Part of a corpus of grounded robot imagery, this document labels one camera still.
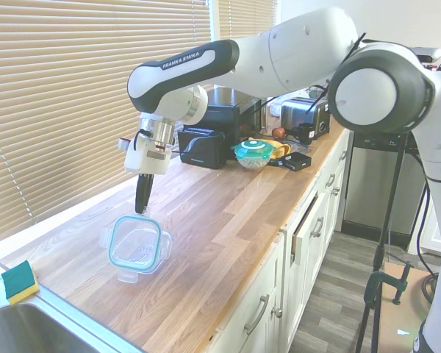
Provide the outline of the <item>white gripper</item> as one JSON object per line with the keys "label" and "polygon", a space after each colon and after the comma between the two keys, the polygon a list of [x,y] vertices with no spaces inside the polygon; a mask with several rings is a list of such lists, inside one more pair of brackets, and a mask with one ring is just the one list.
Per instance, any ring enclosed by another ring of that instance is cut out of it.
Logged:
{"label": "white gripper", "polygon": [[132,138],[126,143],[124,170],[139,174],[135,192],[135,212],[137,214],[143,214],[148,206],[154,175],[165,174],[170,160],[171,150],[161,149],[148,138]]}

